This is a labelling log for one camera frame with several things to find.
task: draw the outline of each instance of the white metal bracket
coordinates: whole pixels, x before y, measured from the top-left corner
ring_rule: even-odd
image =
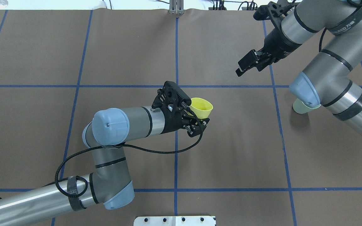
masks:
[[[134,226],[216,226],[215,216],[137,217]]]
[[[170,0],[170,14],[184,14],[184,0]]]

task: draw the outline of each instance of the plastic cup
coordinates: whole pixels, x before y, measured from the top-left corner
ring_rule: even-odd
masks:
[[[191,110],[194,111],[198,119],[205,119],[209,117],[210,112],[213,110],[213,105],[202,98],[191,98]]]
[[[305,114],[305,113],[308,113],[312,110],[319,108],[320,106],[321,105],[319,104],[314,108],[308,107],[300,99],[296,99],[296,101],[294,101],[294,103],[293,103],[293,110],[298,114]]]

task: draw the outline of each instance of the light blue joint cap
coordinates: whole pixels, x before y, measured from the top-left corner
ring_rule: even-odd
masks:
[[[129,182],[125,188],[123,188],[118,194],[103,204],[104,207],[108,210],[118,209],[131,203],[134,198],[135,192],[131,180],[131,182]]]
[[[308,107],[315,108],[321,103],[315,87],[304,72],[300,72],[290,84],[290,91]]]
[[[87,130],[87,128],[89,128],[89,126],[90,126],[90,124],[92,124],[91,122],[83,129],[83,132],[82,132],[82,141],[83,141],[83,143],[85,144],[85,146],[87,147],[87,148],[90,148],[90,146],[87,144],[87,142],[86,142],[86,130]]]
[[[129,133],[128,116],[118,108],[99,110],[92,123],[93,136],[101,145],[122,143]]]

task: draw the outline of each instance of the yellow cup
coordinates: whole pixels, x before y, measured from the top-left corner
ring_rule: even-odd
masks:
[[[213,110],[213,105],[202,98],[191,98],[191,110],[194,111],[198,119],[205,119],[209,117],[210,112]]]

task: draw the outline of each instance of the cable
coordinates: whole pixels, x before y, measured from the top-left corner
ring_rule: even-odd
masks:
[[[362,6],[362,0],[361,0],[361,3],[355,3],[353,0],[347,0],[347,2],[356,8],[359,8]]]
[[[237,11],[240,10],[241,6],[242,6],[244,3],[247,3],[247,8],[248,8],[248,6],[249,6],[250,3],[247,2],[247,1],[244,1],[244,2],[242,2],[242,3],[240,4],[240,6],[238,7]]]
[[[155,2],[161,2],[161,3],[166,3],[166,4],[170,4],[170,3],[167,3],[165,1],[162,1],[162,0],[155,0]]]
[[[135,149],[138,149],[138,150],[142,150],[142,151],[145,151],[145,152],[148,152],[148,153],[163,153],[163,154],[166,154],[166,153],[182,153],[182,152],[185,152],[185,151],[195,147],[202,139],[202,135],[203,135],[202,124],[201,124],[201,121],[196,116],[196,114],[189,107],[187,107],[185,110],[187,110],[189,113],[191,113],[195,117],[195,120],[198,122],[198,126],[201,129],[201,134],[199,135],[198,140],[194,144],[189,146],[188,148],[185,148],[185,149],[182,149],[182,150],[177,150],[177,151],[172,151],[172,152],[161,152],[161,151],[149,150],[149,149],[146,149],[146,148],[141,148],[141,147],[138,147],[138,146],[135,146],[135,145],[125,144],[125,143],[120,143],[120,144],[114,145],[114,147],[129,147],[129,148],[135,148]]]
[[[91,151],[91,150],[96,150],[96,149],[101,149],[101,148],[102,148],[102,146],[98,146],[98,147],[89,148],[89,149],[80,151],[80,152],[78,152],[78,153],[75,153],[75,154],[69,156],[68,158],[66,158],[66,159],[61,163],[61,165],[59,165],[59,167],[58,167],[58,169],[57,169],[57,171],[56,171],[56,175],[55,175],[55,177],[54,177],[54,183],[55,183],[57,189],[59,190],[59,192],[61,192],[61,193],[64,194],[65,196],[72,197],[72,198],[76,198],[76,197],[79,197],[79,196],[85,194],[85,192],[86,192],[86,190],[87,190],[87,186],[88,186],[88,183],[87,183],[87,181],[86,181],[85,178],[80,177],[80,176],[76,176],[76,180],[81,180],[81,181],[83,181],[83,182],[85,183],[85,188],[83,189],[83,191],[82,191],[81,193],[75,194],[75,195],[71,195],[71,194],[67,193],[66,191],[64,191],[64,190],[59,186],[58,174],[59,174],[59,172],[61,171],[62,167],[65,165],[65,163],[66,163],[69,159],[72,159],[73,157],[78,156],[78,155],[80,155],[80,154],[82,154],[82,153],[86,153],[86,152],[89,152],[89,151]]]
[[[326,30],[327,30],[326,28],[323,30],[321,38],[319,39],[319,51],[322,50],[322,41],[323,41],[323,36],[325,36]]]
[[[103,0],[103,2],[104,2],[104,0]],[[105,4],[105,3],[104,3]],[[106,5],[106,8],[107,8],[107,5]]]
[[[198,123],[198,126],[201,130],[201,133],[199,135],[199,138],[198,140],[192,144],[191,146],[189,146],[188,148],[184,148],[182,150],[177,150],[177,151],[172,151],[172,152],[161,152],[161,151],[155,151],[155,150],[149,150],[149,149],[146,149],[146,148],[141,148],[141,147],[138,147],[138,146],[135,146],[135,145],[130,145],[130,144],[125,144],[125,143],[120,143],[120,144],[117,144],[117,145],[113,145],[114,147],[116,148],[119,148],[119,147],[129,147],[129,148],[135,148],[135,149],[138,149],[138,150],[142,150],[142,151],[145,151],[145,152],[148,152],[148,153],[182,153],[182,152],[185,152],[193,147],[195,147],[202,139],[202,136],[203,136],[203,128],[202,128],[202,124],[201,124],[201,121],[198,119],[198,117],[196,116],[196,114],[191,110],[190,107],[184,107],[184,109],[186,111],[188,111],[189,113],[191,113],[194,117],[195,117],[195,120],[197,121]],[[49,186],[49,185],[52,185],[52,184],[55,184],[57,189],[59,190],[59,192],[61,192],[62,194],[64,194],[65,196],[68,196],[68,197],[73,197],[73,198],[76,198],[76,197],[79,197],[83,194],[85,194],[85,192],[87,191],[87,188],[88,188],[88,183],[87,183],[87,180],[83,177],[80,177],[80,176],[76,176],[76,180],[81,180],[85,183],[85,188],[83,189],[82,192],[80,192],[79,194],[69,194],[67,193],[66,191],[64,191],[60,186],[59,186],[59,182],[62,182],[64,180],[67,180],[68,178],[64,178],[64,179],[58,179],[58,175],[59,175],[59,172],[61,171],[62,167],[65,165],[65,163],[67,161],[69,161],[69,159],[72,159],[73,157],[75,156],[78,156],[80,154],[83,154],[83,153],[86,153],[86,152],[89,152],[89,151],[92,151],[92,150],[96,150],[96,149],[101,149],[103,148],[102,146],[98,146],[98,147],[94,147],[94,148],[89,148],[89,149],[86,149],[86,150],[83,150],[83,151],[80,151],[78,153],[75,153],[71,156],[69,156],[68,158],[66,158],[58,167],[58,169],[56,170],[56,174],[55,174],[55,177],[54,177],[54,182],[53,183],[49,183],[45,186]]]

